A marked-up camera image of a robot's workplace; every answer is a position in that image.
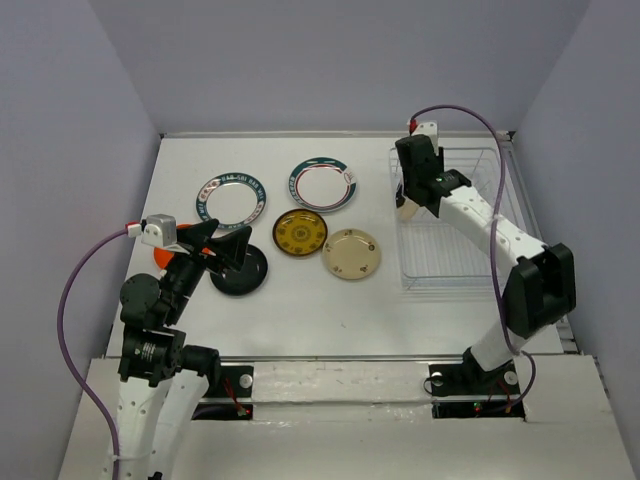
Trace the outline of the cream plate with black patch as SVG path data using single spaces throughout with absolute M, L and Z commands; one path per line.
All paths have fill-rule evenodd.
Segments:
M 400 221 L 407 222 L 411 220 L 420 206 L 413 200 L 409 199 L 404 193 L 404 185 L 400 182 L 395 193 L 396 213 Z

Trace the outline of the dark blue rimmed white plate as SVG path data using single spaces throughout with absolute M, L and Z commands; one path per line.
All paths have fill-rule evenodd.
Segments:
M 201 221 L 216 219 L 220 229 L 231 231 L 256 221 L 266 203 L 266 189 L 257 178 L 229 172 L 211 178 L 199 189 L 195 209 Z

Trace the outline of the orange plate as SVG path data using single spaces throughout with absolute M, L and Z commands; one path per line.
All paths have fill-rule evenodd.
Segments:
M 176 253 L 187 253 L 187 250 L 167 250 L 162 248 L 155 248 L 153 250 L 153 259 L 155 265 L 160 270 L 165 270 Z

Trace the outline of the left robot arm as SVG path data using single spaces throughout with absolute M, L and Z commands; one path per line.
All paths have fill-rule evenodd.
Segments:
M 157 214 L 125 228 L 129 237 L 173 256 L 161 276 L 136 274 L 120 290 L 117 437 L 104 478 L 170 478 L 197 404 L 220 386 L 218 351 L 186 344 L 185 332 L 175 327 L 205 273 L 239 271 L 244 264 L 251 227 L 217 237 L 218 226 L 207 220 L 180 228 L 174 217 Z

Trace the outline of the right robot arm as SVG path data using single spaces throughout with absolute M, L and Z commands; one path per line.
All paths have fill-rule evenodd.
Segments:
M 424 134 L 396 141 L 399 193 L 461 233 L 489 259 L 497 322 L 466 349 L 462 360 L 427 378 L 436 395 L 482 392 L 541 330 L 576 306 L 575 266 L 564 244 L 530 236 L 488 202 L 461 172 L 444 166 L 444 150 Z

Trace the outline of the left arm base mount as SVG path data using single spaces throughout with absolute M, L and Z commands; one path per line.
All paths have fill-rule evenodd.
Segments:
M 254 413 L 253 384 L 253 365 L 223 365 L 219 383 L 207 390 L 198 403 L 192 419 L 194 421 L 251 421 Z

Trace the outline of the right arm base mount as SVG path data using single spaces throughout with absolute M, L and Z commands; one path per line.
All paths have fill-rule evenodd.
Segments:
M 476 418 L 525 418 L 521 385 L 515 365 L 510 362 L 497 376 L 480 384 L 465 384 L 454 379 L 459 364 L 436 363 L 429 366 L 423 382 L 432 399 L 432 416 L 436 420 Z

